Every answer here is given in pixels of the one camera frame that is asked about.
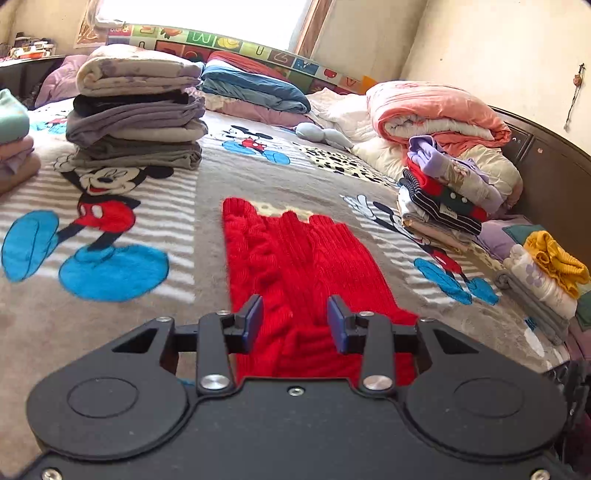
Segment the black folded cloth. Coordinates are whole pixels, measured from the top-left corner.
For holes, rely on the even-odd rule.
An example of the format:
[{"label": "black folded cloth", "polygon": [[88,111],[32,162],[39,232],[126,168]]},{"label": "black folded cloth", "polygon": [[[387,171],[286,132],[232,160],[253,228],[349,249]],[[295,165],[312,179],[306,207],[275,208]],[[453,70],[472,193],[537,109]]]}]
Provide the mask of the black folded cloth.
[{"label": "black folded cloth", "polygon": [[172,92],[153,93],[152,95],[115,95],[108,97],[78,95],[74,98],[74,111],[80,116],[91,116],[130,103],[163,102],[165,100],[188,105],[189,94],[180,90],[173,90]]}]

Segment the red knit sweater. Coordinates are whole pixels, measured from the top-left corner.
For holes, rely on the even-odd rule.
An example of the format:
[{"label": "red knit sweater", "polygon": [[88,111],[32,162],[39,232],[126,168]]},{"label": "red knit sweater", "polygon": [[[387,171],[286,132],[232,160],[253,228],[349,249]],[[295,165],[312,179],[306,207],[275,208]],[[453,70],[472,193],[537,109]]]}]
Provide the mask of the red knit sweater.
[{"label": "red knit sweater", "polygon": [[[250,355],[238,355],[238,378],[359,377],[360,355],[340,355],[326,321],[330,295],[353,312],[373,310],[394,323],[413,325],[398,308],[369,251],[346,225],[322,215],[300,222],[294,212],[260,216],[248,202],[223,202],[229,286],[237,311],[262,295],[264,321]],[[397,381],[414,379],[409,354],[397,354]]]}]

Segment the stack of folded clothes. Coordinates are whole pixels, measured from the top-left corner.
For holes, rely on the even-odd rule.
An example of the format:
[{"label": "stack of folded clothes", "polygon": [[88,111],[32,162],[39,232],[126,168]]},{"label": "stack of folded clothes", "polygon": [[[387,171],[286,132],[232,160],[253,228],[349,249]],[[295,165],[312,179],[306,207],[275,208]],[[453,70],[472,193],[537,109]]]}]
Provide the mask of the stack of folded clothes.
[{"label": "stack of folded clothes", "polygon": [[0,90],[0,194],[9,192],[41,168],[28,133],[27,109],[8,89]]},{"label": "stack of folded clothes", "polygon": [[433,137],[411,137],[398,207],[405,226],[459,250],[503,198],[474,162],[447,155]]},{"label": "stack of folded clothes", "polygon": [[590,280],[587,267],[521,215],[485,222],[478,242],[505,267],[495,279],[499,288],[512,291],[552,343],[563,343],[571,319],[587,312],[578,305],[579,285]]},{"label": "stack of folded clothes", "polygon": [[217,51],[203,70],[208,108],[267,124],[310,122],[310,102],[275,70],[238,54]]},{"label": "stack of folded clothes", "polygon": [[205,100],[203,64],[124,44],[100,47],[80,68],[80,95],[68,115],[66,138],[80,148],[78,167],[170,166],[195,169]]}]

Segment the pink blanket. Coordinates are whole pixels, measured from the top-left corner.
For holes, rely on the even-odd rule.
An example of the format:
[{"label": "pink blanket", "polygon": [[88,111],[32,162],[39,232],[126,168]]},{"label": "pink blanket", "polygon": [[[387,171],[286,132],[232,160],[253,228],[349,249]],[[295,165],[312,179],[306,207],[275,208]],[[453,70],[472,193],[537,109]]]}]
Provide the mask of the pink blanket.
[{"label": "pink blanket", "polygon": [[500,147],[511,139],[511,130],[492,108],[459,88],[430,82],[385,82],[371,87],[366,96],[374,130],[400,145],[407,146],[408,138],[391,135],[385,124],[413,115],[424,119],[451,118],[491,131],[493,140],[451,131],[433,133],[437,143],[454,157],[475,145]]}]

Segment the mint green clothing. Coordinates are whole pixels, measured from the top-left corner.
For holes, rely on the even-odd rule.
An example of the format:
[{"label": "mint green clothing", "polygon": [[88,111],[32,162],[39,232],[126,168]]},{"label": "mint green clothing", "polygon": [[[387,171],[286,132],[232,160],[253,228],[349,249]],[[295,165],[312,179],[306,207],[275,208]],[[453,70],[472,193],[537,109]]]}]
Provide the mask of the mint green clothing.
[{"label": "mint green clothing", "polygon": [[29,133],[27,109],[10,90],[0,90],[0,144],[14,142]]}]

